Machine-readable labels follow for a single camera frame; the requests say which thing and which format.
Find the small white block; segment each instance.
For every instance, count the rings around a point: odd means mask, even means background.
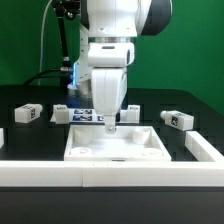
[[[66,105],[54,105],[54,115],[56,124],[69,123],[69,110]]]
[[[38,117],[43,107],[40,104],[26,104],[15,109],[15,122],[29,123]]]
[[[128,105],[126,121],[130,123],[139,123],[140,119],[140,106]]]
[[[162,111],[160,117],[165,120],[165,124],[182,131],[192,130],[194,117],[179,111]]]

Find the green wall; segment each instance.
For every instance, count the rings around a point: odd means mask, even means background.
[[[39,71],[40,27],[48,0],[2,0],[0,84],[21,84]],[[224,114],[224,1],[173,0],[172,21],[156,37],[136,39],[128,85],[182,89]],[[78,57],[78,21],[66,23],[69,49]],[[47,17],[44,68],[61,65],[57,22]]]

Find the black cable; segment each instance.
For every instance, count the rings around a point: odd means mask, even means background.
[[[35,76],[33,76],[32,78],[30,78],[27,81],[25,81],[23,83],[23,85],[24,86],[28,86],[33,80],[41,78],[42,76],[44,76],[46,74],[49,74],[49,73],[53,73],[53,72],[60,72],[60,69],[59,68],[55,68],[55,69],[50,69],[50,70],[46,70],[46,71],[40,72],[40,73],[36,74]]]

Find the white container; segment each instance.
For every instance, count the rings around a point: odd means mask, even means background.
[[[160,117],[165,120],[165,124],[177,128],[182,131],[192,130],[194,125],[194,117],[182,112],[162,111]]]
[[[71,125],[64,160],[170,162],[171,156],[150,126],[117,126],[107,134],[102,125]]]

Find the white platform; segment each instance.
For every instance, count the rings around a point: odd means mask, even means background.
[[[0,137],[3,144],[2,129]],[[220,158],[215,162],[0,161],[0,187],[224,187]]]

